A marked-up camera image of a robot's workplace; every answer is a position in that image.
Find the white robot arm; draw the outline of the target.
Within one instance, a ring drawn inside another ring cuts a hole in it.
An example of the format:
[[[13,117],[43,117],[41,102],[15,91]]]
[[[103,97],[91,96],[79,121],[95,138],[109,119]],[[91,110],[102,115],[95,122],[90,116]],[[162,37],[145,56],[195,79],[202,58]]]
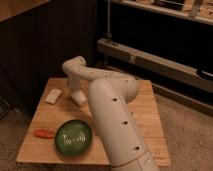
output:
[[[88,102],[112,171],[160,171],[127,104],[139,92],[137,80],[116,71],[90,68],[82,56],[62,64],[71,98]]]

